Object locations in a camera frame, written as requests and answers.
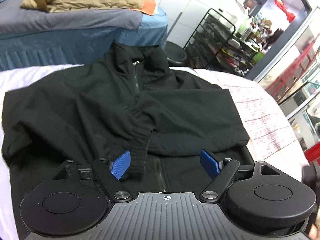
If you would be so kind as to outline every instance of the jacket collar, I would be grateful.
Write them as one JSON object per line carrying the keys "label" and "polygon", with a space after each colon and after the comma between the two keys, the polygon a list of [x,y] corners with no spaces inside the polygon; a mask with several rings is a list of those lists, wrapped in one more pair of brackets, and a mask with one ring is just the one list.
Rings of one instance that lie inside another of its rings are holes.
{"label": "jacket collar", "polygon": [[114,68],[119,75],[131,79],[134,62],[139,68],[139,76],[144,81],[152,81],[172,74],[167,56],[160,46],[135,47],[113,42],[109,51],[113,57]]}

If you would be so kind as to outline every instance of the red object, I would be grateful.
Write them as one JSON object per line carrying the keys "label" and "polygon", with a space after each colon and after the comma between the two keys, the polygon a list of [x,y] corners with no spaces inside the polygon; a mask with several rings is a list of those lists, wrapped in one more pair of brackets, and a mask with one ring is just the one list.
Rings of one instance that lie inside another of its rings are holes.
{"label": "red object", "polygon": [[275,0],[275,4],[286,14],[289,23],[292,23],[296,16],[293,13],[287,11],[287,8],[284,6],[281,0]]}
{"label": "red object", "polygon": [[316,143],[310,149],[306,150],[304,152],[304,156],[309,163],[312,163],[316,160],[320,165],[320,142]]}
{"label": "red object", "polygon": [[314,55],[310,55],[317,37],[305,48],[305,50],[283,71],[283,73],[276,78],[267,88],[268,94],[279,103],[285,95],[296,84],[299,78],[308,70],[316,55],[320,52],[320,47]]}

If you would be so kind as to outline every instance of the rack shelf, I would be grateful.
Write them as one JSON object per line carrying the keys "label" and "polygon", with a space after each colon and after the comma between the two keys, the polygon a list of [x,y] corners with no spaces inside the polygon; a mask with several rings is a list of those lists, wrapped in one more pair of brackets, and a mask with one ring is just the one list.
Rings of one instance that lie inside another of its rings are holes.
{"label": "rack shelf", "polygon": [[[213,13],[228,21],[231,28],[223,25]],[[190,66],[244,76],[252,68],[250,62],[258,51],[237,38],[235,30],[236,27],[222,14],[209,9],[184,46],[190,58]],[[231,40],[237,41],[240,46],[233,47],[229,44]]]}

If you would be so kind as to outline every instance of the bed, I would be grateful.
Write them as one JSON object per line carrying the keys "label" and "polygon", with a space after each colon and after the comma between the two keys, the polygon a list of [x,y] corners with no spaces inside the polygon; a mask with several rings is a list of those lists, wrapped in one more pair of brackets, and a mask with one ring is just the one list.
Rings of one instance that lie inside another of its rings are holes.
{"label": "bed", "polygon": [[[28,67],[3,71],[0,73],[0,113],[4,94],[8,90],[28,86],[40,78],[57,70],[77,67],[76,65],[57,65]],[[297,180],[301,180],[301,167],[308,165],[298,140],[286,117],[274,99],[257,83],[228,73],[204,69],[173,68],[188,71],[194,75],[228,88],[239,111],[250,141],[248,149],[256,160],[265,160]],[[3,141],[0,131],[0,147]],[[9,170],[0,158],[0,238],[18,240],[12,212]]]}
{"label": "bed", "polygon": [[165,46],[167,18],[130,9],[45,13],[0,3],[0,71],[35,65],[88,64],[113,40],[131,46]]}

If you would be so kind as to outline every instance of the orange towel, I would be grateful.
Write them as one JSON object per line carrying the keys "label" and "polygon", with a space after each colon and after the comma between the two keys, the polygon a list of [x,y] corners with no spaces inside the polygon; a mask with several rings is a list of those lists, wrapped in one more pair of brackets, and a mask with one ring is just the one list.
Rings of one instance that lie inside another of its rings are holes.
{"label": "orange towel", "polygon": [[142,9],[132,9],[135,11],[141,11],[142,13],[148,14],[148,15],[154,15],[156,11],[156,2],[155,0],[143,0],[143,8]]}

